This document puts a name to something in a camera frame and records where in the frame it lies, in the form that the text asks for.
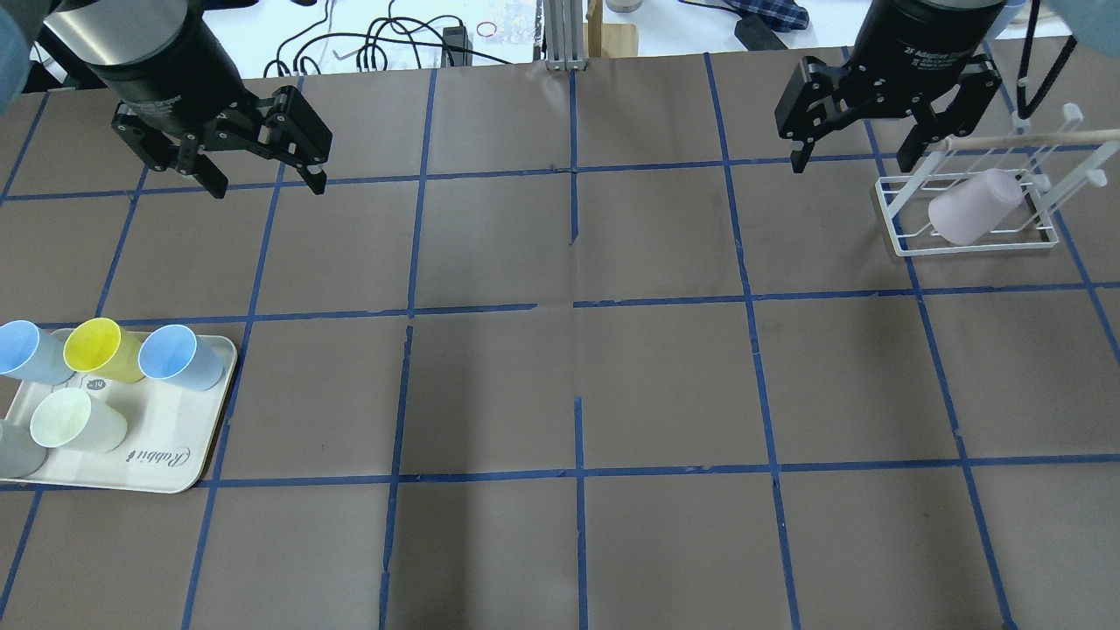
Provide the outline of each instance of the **plastic cup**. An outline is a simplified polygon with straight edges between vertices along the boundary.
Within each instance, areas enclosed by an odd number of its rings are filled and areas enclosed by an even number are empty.
[[[137,355],[140,340],[121,328],[108,317],[90,319],[74,328],[63,358],[77,372],[87,372],[103,379],[137,382],[143,378]]]
[[[63,360],[63,342],[31,322],[17,319],[0,326],[0,374],[58,385],[73,377],[74,370]]]
[[[39,470],[47,450],[31,439],[31,432],[0,420],[0,476],[16,479]]]
[[[214,387],[224,371],[214,350],[180,324],[151,333],[140,346],[139,361],[149,379],[195,391]]]
[[[124,416],[81,389],[59,389],[31,414],[31,438],[47,448],[104,453],[116,448],[129,425]]]
[[[930,202],[930,222],[954,245],[970,245],[996,229],[1023,203],[1023,188],[1010,173],[989,168]]]

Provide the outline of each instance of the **gray cup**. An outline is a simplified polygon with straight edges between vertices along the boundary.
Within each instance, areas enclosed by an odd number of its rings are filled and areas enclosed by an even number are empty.
[[[47,450],[31,439],[31,432],[0,420],[0,476],[16,479],[39,470]]]

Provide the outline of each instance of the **table surface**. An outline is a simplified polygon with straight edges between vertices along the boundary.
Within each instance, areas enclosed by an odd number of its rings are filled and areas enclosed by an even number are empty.
[[[796,56],[308,77],[323,196],[218,155],[214,201],[141,170],[112,94],[17,101],[0,317],[244,360],[197,487],[0,485],[3,626],[1114,627],[1114,193],[1046,252],[900,260],[905,123],[794,175]],[[1079,50],[1038,124],[1118,92]]]

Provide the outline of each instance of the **white table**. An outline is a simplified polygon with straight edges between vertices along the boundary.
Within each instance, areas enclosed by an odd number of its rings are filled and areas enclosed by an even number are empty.
[[[791,48],[853,44],[870,7],[870,0],[800,0],[800,3],[809,10],[810,26],[806,30],[780,35]],[[337,0],[332,30],[365,33],[371,20],[385,15],[385,0]],[[264,65],[276,54],[277,45],[319,19],[323,11],[321,1],[307,8],[288,1],[262,0],[248,9],[208,12],[206,22],[233,57],[242,75],[249,78],[261,76]],[[441,13],[454,13],[466,22],[475,49],[511,62],[532,59],[535,0],[398,0],[393,13],[422,20]],[[734,34],[738,18],[726,11],[690,7],[675,0],[645,0],[633,13],[615,13],[610,10],[604,13],[605,21],[637,25],[638,53],[643,56],[743,49]],[[497,33],[493,37],[480,37],[476,33],[483,21],[497,26]],[[440,26],[452,24],[451,20],[444,20]],[[1021,38],[1025,31],[1023,26],[1012,26],[1001,38]],[[291,56],[304,41],[324,33],[327,33],[326,25],[317,27],[297,43],[289,44],[284,48],[286,63],[291,62]],[[1068,30],[1058,19],[1043,20],[1039,24],[1038,36],[1063,34],[1068,34]],[[423,39],[435,41],[430,34]],[[360,38],[337,37],[316,44],[309,50],[314,53],[316,61],[323,59],[320,66],[324,73],[354,72],[353,58],[339,62],[334,58],[333,52],[345,54],[360,45]],[[391,68],[416,67],[411,46],[390,44],[385,49]],[[427,48],[421,50],[420,58],[426,67],[431,67],[439,65],[439,54],[438,48]],[[474,63],[483,65],[493,62],[475,58]]]

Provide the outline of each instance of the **wooden stick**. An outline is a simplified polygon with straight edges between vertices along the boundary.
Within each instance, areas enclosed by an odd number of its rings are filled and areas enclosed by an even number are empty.
[[[587,6],[587,56],[603,56],[603,2],[590,0]]]
[[[1065,133],[1035,133],[991,138],[949,137],[935,145],[934,150],[962,151],[971,149],[1015,149],[1019,147],[1056,147],[1060,145],[1102,145],[1120,140],[1120,129],[1098,131],[1068,131]]]

